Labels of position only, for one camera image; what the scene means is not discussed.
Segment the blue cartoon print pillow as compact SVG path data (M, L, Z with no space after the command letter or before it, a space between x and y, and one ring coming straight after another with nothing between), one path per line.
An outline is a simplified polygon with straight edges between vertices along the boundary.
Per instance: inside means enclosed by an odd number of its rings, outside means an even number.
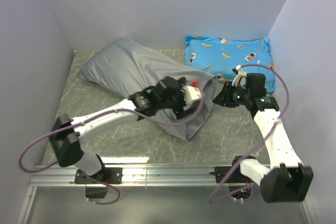
M217 77L218 82L233 81L237 65L258 64L273 68L271 45L267 37L252 41L216 37L185 37L185 64Z

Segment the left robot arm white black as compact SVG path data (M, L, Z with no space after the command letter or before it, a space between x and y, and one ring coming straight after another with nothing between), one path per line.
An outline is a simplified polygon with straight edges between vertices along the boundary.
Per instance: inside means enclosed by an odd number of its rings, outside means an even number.
M157 85L136 92L107 109L76 118L66 114L57 117L49 141L59 166L75 166L93 183L100 183L106 176L104 163L99 155L81 148L84 141L122 124L141 119L153 121L154 116L165 109L175 113L177 122L164 122L164 125L179 126L194 120L203 105L204 94L197 83L165 77Z

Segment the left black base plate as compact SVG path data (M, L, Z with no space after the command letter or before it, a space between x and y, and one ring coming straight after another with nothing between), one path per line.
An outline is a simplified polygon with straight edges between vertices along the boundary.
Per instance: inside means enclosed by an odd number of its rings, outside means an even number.
M109 183L113 185L121 184L123 168L121 167L107 167L103 171L98 172L92 179L87 177L81 170L76 171L75 184L101 184Z

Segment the grey pillowcase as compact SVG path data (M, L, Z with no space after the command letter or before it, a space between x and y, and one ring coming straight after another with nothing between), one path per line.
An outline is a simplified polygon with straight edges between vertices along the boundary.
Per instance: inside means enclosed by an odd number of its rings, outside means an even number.
M196 119L179 126L162 126L167 133L190 140L206 122L213 107L212 100L220 93L221 85L214 75L178 63L128 38L120 38L103 48L76 74L77 78L98 84L123 98L167 76L197 81L205 94L205 104Z

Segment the aluminium mounting rail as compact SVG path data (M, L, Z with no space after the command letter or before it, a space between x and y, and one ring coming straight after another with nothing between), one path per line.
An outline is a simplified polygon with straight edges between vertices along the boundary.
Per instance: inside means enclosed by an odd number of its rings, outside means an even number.
M231 169L223 164L106 164L108 182L116 187L216 186ZM32 187L104 187L88 179L76 167L57 165L32 174Z

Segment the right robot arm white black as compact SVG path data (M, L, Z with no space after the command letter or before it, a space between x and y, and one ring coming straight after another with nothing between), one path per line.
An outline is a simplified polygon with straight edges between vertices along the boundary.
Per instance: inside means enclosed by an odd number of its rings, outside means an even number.
M313 170L303 164L289 141L281 120L285 110L280 110L275 98L266 95L264 74L242 70L234 73L233 82L226 83L221 92L222 105L243 105L250 111L264 138L253 151L265 146L270 166L262 165L251 153L239 157L219 181L210 202L217 201L215 194L231 176L237 182L248 178L258 185L265 202L304 201L313 179Z

